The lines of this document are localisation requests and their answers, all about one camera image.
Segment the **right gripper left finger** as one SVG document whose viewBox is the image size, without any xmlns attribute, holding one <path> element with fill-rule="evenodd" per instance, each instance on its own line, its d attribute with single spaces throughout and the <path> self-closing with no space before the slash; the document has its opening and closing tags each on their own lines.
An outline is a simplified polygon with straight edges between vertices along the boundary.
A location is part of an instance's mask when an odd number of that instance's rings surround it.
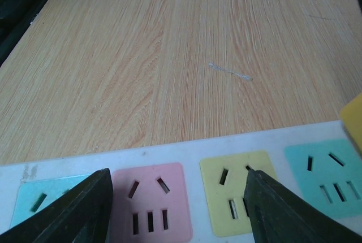
<svg viewBox="0 0 362 243">
<path fill-rule="evenodd" d="M 112 203 L 111 174 L 104 168 L 1 234 L 1 242 L 106 242 Z"/>
</svg>

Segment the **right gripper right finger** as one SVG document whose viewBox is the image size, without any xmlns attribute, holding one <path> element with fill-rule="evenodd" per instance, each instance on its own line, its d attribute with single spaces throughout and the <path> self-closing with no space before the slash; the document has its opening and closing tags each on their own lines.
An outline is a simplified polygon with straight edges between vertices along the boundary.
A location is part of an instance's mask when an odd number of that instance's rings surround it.
<svg viewBox="0 0 362 243">
<path fill-rule="evenodd" d="M 361 242 L 264 171 L 248 171 L 244 199 L 255 242 Z"/>
</svg>

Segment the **white power strip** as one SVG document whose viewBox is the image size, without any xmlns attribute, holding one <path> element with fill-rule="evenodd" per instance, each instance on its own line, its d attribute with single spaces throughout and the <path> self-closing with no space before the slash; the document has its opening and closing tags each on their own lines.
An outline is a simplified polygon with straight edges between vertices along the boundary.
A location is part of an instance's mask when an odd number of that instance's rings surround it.
<svg viewBox="0 0 362 243">
<path fill-rule="evenodd" d="M 2 166 L 1 232 L 104 168 L 107 242 L 253 242 L 251 170 L 361 233 L 361 154 L 339 121 Z"/>
</svg>

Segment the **yellow cube plug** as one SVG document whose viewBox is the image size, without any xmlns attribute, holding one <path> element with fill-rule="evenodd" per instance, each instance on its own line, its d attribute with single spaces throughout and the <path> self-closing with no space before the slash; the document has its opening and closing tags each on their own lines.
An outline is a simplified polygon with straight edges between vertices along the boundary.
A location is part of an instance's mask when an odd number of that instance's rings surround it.
<svg viewBox="0 0 362 243">
<path fill-rule="evenodd" d="M 341 121 L 354 145 L 361 153 L 361 127 L 362 127 L 362 95 L 358 94 L 340 111 Z"/>
</svg>

